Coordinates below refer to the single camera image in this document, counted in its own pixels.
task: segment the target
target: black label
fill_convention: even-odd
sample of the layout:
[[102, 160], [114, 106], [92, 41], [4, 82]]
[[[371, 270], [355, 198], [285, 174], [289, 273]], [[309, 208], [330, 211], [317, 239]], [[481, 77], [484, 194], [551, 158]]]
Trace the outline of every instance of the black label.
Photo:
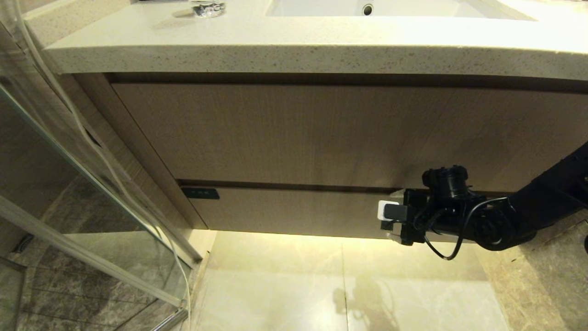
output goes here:
[[219, 200], [219, 193], [214, 188], [182, 187], [182, 191], [189, 199]]

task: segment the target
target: grout line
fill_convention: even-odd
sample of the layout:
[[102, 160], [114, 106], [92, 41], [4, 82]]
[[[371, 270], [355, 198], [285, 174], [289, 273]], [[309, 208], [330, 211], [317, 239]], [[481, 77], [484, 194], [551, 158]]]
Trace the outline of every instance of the grout line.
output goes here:
[[349, 331], [349, 311], [347, 309], [347, 284], [345, 283], [345, 260], [343, 259], [343, 244], [341, 244], [341, 272], [343, 276], [343, 296], [345, 298], [345, 320], [347, 321], [347, 331]]

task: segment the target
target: drain hole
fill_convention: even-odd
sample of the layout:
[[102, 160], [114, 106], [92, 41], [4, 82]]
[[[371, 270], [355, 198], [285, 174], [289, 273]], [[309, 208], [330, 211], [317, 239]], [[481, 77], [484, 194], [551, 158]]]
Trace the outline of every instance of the drain hole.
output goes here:
[[373, 6], [371, 4], [367, 4], [367, 5], [363, 6], [363, 14], [365, 16], [371, 15], [372, 11], [373, 11]]

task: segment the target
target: white cable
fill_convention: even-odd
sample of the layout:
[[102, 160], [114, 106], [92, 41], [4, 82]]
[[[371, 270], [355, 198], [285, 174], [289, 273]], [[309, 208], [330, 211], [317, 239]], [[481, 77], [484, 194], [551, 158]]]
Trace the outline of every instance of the white cable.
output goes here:
[[[88, 143], [88, 145], [94, 150], [94, 152], [96, 152], [96, 154], [98, 156], [100, 156], [100, 158], [102, 159], [102, 161], [104, 162], [104, 164], [108, 168], [108, 171], [110, 172], [110, 174], [114, 178], [116, 184], [121, 189], [123, 195], [128, 199], [128, 201], [130, 201], [135, 206], [135, 208], [137, 208], [146, 219], [147, 218], [151, 218], [151, 213], [148, 212], [148, 211], [146, 211], [129, 194], [129, 192], [126, 190], [125, 186], [122, 184], [121, 179], [118, 177], [116, 171], [114, 170], [114, 168], [112, 167], [112, 165], [110, 164], [110, 162], [108, 161], [108, 159], [106, 158], [106, 156], [104, 155], [104, 153], [102, 153], [102, 151], [88, 137], [88, 135], [86, 133], [86, 129], [83, 127], [83, 124], [82, 124], [82, 122], [80, 120], [78, 108], [76, 107], [76, 105], [74, 104], [74, 102], [69, 98], [69, 96], [67, 95], [67, 93], [65, 92], [65, 90], [61, 87], [61, 84], [57, 81], [57, 79], [53, 75], [53, 72], [46, 66], [45, 62], [43, 61], [43, 59], [42, 59], [42, 57], [41, 57], [41, 55], [39, 53], [39, 51], [37, 50], [35, 44], [33, 43], [33, 40], [31, 38], [31, 35], [30, 35], [30, 33], [29, 33], [26, 25], [25, 25], [25, 21], [22, 19], [22, 10], [21, 10], [20, 1], [19, 0], [13, 0], [13, 3], [14, 3], [15, 10], [16, 10], [17, 24], [18, 24], [19, 28], [22, 31], [22, 35], [25, 38], [25, 42], [26, 42], [29, 50], [31, 51], [34, 60], [37, 62], [37, 65], [39, 65], [39, 68], [43, 71], [43, 73], [45, 74], [45, 76], [49, 80], [49, 83], [51, 83], [52, 87], [55, 89], [55, 92], [57, 92], [57, 94], [62, 98], [62, 100], [65, 103], [65, 105], [71, 111], [71, 113], [73, 115], [73, 118], [75, 120], [75, 124], [76, 124], [78, 130], [80, 131], [80, 134], [83, 136], [83, 138], [86, 141], [86, 143]], [[152, 220], [153, 220], [153, 222], [151, 220], [147, 220], [147, 222], [149, 222], [149, 224], [151, 224], [151, 226], [157, 231], [159, 237], [161, 239], [163, 239], [163, 235], [159, 231], [158, 226], [157, 226], [157, 225], [160, 225], [159, 220], [157, 220], [156, 218], [153, 218]], [[171, 246], [171, 249], [172, 249], [172, 252], [173, 252], [173, 257], [175, 258], [176, 264], [178, 265], [178, 268], [180, 268], [180, 271], [182, 272], [182, 276], [183, 276], [184, 281], [186, 283], [186, 295], [188, 297], [188, 331], [190, 331], [191, 330], [191, 327], [192, 327], [190, 283], [188, 282], [188, 277], [186, 276], [186, 273], [184, 272], [184, 269], [182, 268], [182, 264], [181, 264], [181, 262], [180, 262], [180, 260], [178, 258], [178, 253], [176, 252], [176, 249], [175, 249], [175, 246], [173, 244], [173, 241], [170, 239], [170, 235], [169, 234], [165, 234], [165, 237], [168, 239], [168, 241], [170, 243], [170, 246]]]

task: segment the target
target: bathroom vanity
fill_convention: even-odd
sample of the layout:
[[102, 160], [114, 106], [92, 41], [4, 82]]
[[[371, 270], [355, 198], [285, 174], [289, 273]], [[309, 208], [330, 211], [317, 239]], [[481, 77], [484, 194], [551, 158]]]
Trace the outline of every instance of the bathroom vanity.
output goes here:
[[138, 3], [56, 40], [28, 23], [197, 229], [381, 238], [377, 201], [429, 168], [496, 196], [588, 140], [585, 4], [558, 24], [530, 1], [364, 2]]

